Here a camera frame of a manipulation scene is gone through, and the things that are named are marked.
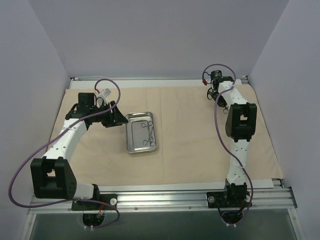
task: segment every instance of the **stainless steel tray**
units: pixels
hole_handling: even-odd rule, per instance
[[[154,116],[150,111],[128,113],[125,116],[126,150],[133,153],[156,150],[157,138]]]

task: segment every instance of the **lavender wall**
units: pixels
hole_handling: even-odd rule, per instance
[[[288,0],[29,0],[71,77],[248,75]]]
[[[49,140],[69,76],[27,0],[4,0],[0,7],[0,233],[18,239],[26,209],[8,198],[9,181],[22,161]],[[14,186],[28,204],[30,167]]]
[[[306,239],[319,239],[320,1],[290,0],[250,74]]]

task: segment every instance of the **beige cloth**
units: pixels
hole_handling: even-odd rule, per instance
[[[249,85],[238,85],[242,96],[256,103]],[[66,90],[52,136],[59,134],[65,115],[77,103],[79,92]],[[153,113],[158,148],[152,153],[126,151],[125,126],[104,128],[94,123],[78,143],[71,159],[72,170],[84,183],[101,186],[158,185],[220,182],[226,179],[230,156],[221,146],[214,123],[214,101],[207,100],[205,87],[123,88],[119,110]],[[117,90],[109,97],[117,99]],[[227,147],[227,114],[218,109],[218,125]],[[282,179],[278,161],[260,108],[255,135],[247,156],[252,179]]]

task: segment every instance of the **purple cable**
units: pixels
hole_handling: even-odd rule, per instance
[[[12,188],[13,188],[13,185],[15,183],[15,180],[18,176],[18,174],[20,173],[20,171],[22,170],[22,168],[27,164],[27,162],[29,162],[37,153],[39,153],[42,149],[48,147],[50,144],[54,143],[55,141],[57,141],[58,139],[60,139],[64,134],[66,134],[66,132],[68,132],[70,130],[70,128],[72,128],[74,125],[78,124],[79,122],[83,121],[83,120],[86,120],[88,118],[91,118],[91,117],[95,117],[95,116],[98,116],[98,115],[101,115],[101,114],[105,114],[107,112],[110,112],[112,109],[114,109],[117,104],[119,103],[120,101],[120,97],[121,97],[121,91],[120,91],[120,88],[119,86],[112,80],[108,79],[108,78],[102,78],[100,80],[98,80],[95,84],[95,87],[96,85],[101,82],[101,81],[109,81],[111,83],[113,83],[117,90],[118,90],[118,98],[115,102],[115,104],[113,106],[111,106],[109,109],[105,110],[105,111],[102,111],[102,112],[98,112],[98,113],[94,113],[94,114],[91,114],[91,115],[88,115],[88,116],[84,116],[82,118],[79,118],[77,121],[75,121],[74,123],[72,123],[68,128],[66,128],[62,133],[60,133],[56,138],[52,139],[51,141],[49,141],[48,143],[46,143],[45,145],[39,147],[37,150],[35,150],[33,153],[31,153],[30,156],[28,156],[26,158],[26,160],[23,161],[23,163],[18,167],[18,169],[16,170],[16,172],[14,173],[11,181],[10,181],[10,184],[9,184],[9,189],[8,189],[8,196],[9,196],[9,199],[10,201],[20,207],[20,208],[27,208],[27,209],[34,209],[34,208],[40,208],[40,207],[46,207],[46,206],[50,206],[50,205],[54,205],[54,204],[59,204],[59,203],[64,203],[64,202],[67,202],[67,201],[71,201],[72,199],[64,199],[64,200],[59,200],[59,201],[54,201],[54,202],[49,202],[49,203],[44,203],[44,204],[38,204],[38,205],[24,205],[24,204],[21,204],[19,202],[17,202],[14,197],[12,196]],[[82,199],[81,201],[84,201],[84,202],[89,202],[89,200],[86,200],[86,199]],[[104,202],[99,202],[99,201],[96,201],[97,203],[99,204],[103,204],[103,205],[106,205],[107,203],[104,203]]]
[[[244,212],[244,214],[243,214],[243,217],[242,217],[237,223],[235,223],[235,225],[238,225],[238,224],[240,224],[240,223],[243,221],[243,219],[245,218],[245,216],[248,214],[249,208],[250,208],[250,206],[251,206],[251,204],[252,204],[252,199],[253,199],[253,197],[254,197],[254,186],[253,186],[253,183],[252,183],[252,181],[251,181],[251,178],[249,177],[248,172],[245,170],[245,168],[244,168],[243,164],[241,163],[240,159],[239,159],[237,156],[235,156],[235,155],[227,148],[227,146],[225,145],[224,141],[222,140],[222,137],[221,137],[221,134],[220,134],[220,131],[219,131],[219,127],[218,127],[218,120],[217,120],[218,100],[219,100],[219,98],[222,96],[222,94],[231,91],[231,90],[235,87],[235,83],[236,83],[237,77],[236,77],[235,71],[233,71],[229,66],[224,65],[224,64],[220,64],[220,63],[215,63],[215,64],[212,64],[212,65],[207,66],[207,67],[204,69],[204,71],[203,71],[203,73],[202,73],[202,79],[204,79],[205,71],[206,71],[208,68],[213,67],[213,66],[222,66],[222,67],[225,67],[225,68],[229,69],[229,70],[232,72],[233,76],[234,76],[234,82],[232,83],[231,87],[230,87],[229,89],[227,89],[227,90],[224,90],[224,91],[220,92],[220,93],[218,94],[218,96],[216,97],[216,100],[215,100],[215,102],[214,102],[214,124],[215,124],[216,133],[217,133],[217,135],[218,135],[218,138],[219,138],[220,143],[221,143],[221,145],[223,146],[224,150],[225,150],[228,154],[230,154],[232,157],[234,157],[234,159],[239,163],[240,167],[242,168],[244,174],[246,175],[246,177],[248,178],[248,181],[249,181],[249,183],[250,183],[250,188],[251,188],[250,200],[249,200],[249,203],[248,203],[248,207],[247,207],[247,209],[245,210],[245,212]]]

